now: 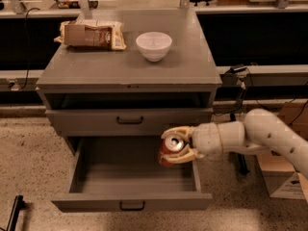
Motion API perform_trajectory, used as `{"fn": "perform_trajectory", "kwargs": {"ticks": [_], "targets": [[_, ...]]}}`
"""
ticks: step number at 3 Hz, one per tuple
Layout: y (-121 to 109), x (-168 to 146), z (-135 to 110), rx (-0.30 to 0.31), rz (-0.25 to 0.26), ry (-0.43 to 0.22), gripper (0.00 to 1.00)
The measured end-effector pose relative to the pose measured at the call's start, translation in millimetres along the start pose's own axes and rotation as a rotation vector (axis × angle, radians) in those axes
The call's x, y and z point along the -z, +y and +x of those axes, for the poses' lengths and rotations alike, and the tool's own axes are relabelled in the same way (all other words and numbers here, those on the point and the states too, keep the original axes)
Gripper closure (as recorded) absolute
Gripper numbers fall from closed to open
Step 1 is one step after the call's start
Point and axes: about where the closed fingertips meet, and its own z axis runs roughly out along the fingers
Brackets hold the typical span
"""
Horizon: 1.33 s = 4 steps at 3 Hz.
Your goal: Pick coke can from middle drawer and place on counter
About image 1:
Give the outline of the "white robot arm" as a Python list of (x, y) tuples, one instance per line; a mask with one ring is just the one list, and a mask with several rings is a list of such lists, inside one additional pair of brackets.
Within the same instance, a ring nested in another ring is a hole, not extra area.
[(170, 128), (161, 139), (158, 160), (164, 167), (216, 153), (258, 155), (273, 151), (308, 178), (308, 141), (263, 109), (248, 112), (242, 121)]

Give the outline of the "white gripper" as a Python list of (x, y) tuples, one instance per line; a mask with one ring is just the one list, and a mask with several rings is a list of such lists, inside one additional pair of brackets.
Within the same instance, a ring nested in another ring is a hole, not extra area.
[(216, 154), (221, 151), (221, 140), (218, 126), (215, 123), (202, 123), (197, 127), (179, 126), (165, 130), (161, 135), (162, 139), (175, 135), (184, 141), (192, 137), (194, 148), (188, 145), (178, 153), (166, 154), (163, 159), (170, 164), (184, 164), (197, 159), (202, 159), (204, 155)]

